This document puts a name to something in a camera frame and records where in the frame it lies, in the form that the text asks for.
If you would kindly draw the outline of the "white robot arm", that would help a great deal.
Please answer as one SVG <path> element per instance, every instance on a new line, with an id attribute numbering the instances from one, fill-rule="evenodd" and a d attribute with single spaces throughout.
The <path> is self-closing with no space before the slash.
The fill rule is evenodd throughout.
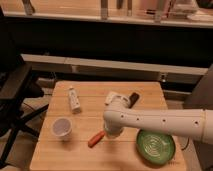
<path id="1" fill-rule="evenodd" d="M 213 144 L 213 110 L 130 109 L 130 99 L 110 92 L 105 100 L 104 130 L 109 136 L 119 136 L 125 127 L 188 137 Z"/>

